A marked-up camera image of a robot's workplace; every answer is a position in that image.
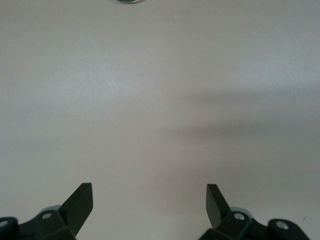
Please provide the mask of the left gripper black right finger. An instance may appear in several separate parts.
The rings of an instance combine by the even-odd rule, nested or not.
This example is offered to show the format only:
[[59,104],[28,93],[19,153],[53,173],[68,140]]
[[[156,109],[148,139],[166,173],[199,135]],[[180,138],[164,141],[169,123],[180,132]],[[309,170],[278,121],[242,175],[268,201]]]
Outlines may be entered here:
[[206,186],[206,212],[211,228],[201,240],[308,240],[294,222],[274,218],[263,225],[246,210],[230,207],[216,184]]

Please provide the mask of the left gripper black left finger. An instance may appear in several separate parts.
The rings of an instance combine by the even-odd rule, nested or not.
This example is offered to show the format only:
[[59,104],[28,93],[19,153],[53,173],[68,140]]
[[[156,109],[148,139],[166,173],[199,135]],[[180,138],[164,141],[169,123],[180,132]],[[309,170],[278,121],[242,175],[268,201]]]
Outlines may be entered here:
[[0,219],[2,240],[75,240],[93,210],[93,187],[82,183],[58,207],[49,207],[31,220],[19,223],[12,216]]

